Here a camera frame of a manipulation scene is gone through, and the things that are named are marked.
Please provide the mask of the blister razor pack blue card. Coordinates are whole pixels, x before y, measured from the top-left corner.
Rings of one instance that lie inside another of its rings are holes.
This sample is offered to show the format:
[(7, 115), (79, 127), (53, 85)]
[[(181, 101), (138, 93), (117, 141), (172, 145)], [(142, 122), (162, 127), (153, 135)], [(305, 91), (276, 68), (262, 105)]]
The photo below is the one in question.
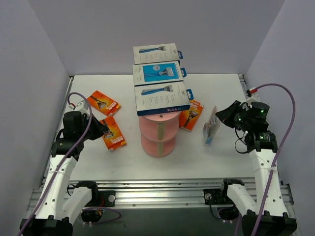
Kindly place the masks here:
[(208, 119), (208, 122), (206, 122), (203, 127), (203, 137), (204, 137), (204, 143), (206, 145), (211, 144), (221, 124), (219, 118), (216, 116), (217, 111), (218, 111), (217, 107), (214, 106), (214, 108), (212, 109), (211, 115)]

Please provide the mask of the orange Gillette Fusion box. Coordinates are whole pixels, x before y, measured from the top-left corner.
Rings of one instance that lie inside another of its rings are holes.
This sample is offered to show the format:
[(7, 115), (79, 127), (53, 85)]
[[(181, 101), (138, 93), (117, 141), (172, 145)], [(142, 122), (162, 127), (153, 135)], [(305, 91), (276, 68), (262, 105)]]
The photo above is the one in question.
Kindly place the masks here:
[(100, 123), (109, 129), (102, 137), (109, 151), (114, 151), (126, 145), (126, 140), (113, 117), (102, 119)]

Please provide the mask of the blue Harry's razor box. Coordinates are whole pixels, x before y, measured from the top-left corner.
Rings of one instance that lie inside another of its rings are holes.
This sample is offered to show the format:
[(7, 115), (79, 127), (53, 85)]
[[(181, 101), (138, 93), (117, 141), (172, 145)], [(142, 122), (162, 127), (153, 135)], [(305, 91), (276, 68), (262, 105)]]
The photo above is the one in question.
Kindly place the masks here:
[(178, 61), (133, 65), (132, 71), (135, 86), (177, 82), (187, 76)]
[(180, 61), (183, 54), (175, 43), (133, 47), (134, 63), (147, 64), (157, 62)]

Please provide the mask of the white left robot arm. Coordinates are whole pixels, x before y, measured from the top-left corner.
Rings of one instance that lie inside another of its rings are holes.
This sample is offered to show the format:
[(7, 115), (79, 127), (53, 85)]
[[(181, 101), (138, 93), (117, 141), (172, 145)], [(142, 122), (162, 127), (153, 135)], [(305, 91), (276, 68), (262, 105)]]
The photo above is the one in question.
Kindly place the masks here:
[(47, 178), (40, 198), (27, 219), (22, 219), (20, 236), (70, 236), (73, 222), (85, 205), (94, 206), (99, 193), (94, 181), (82, 181), (67, 201), (64, 195), (72, 171), (86, 140), (102, 137), (108, 127), (92, 113), (71, 111), (64, 114), (61, 129), (52, 144)]

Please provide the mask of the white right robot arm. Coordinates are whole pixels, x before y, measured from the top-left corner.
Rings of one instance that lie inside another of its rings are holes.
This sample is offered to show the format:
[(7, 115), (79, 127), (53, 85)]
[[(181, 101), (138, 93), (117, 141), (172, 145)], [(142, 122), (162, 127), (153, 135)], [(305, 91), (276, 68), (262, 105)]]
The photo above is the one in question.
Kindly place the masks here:
[(238, 140), (247, 148), (254, 172), (256, 198), (253, 199), (240, 179), (225, 178), (221, 188), (204, 190), (205, 204), (217, 209), (217, 219), (232, 221), (239, 218), (245, 236), (290, 236), (297, 230), (284, 204), (277, 169), (279, 152), (277, 138), (268, 130), (269, 105), (254, 101), (234, 103), (218, 111), (214, 108), (209, 126), (224, 124), (243, 131)]

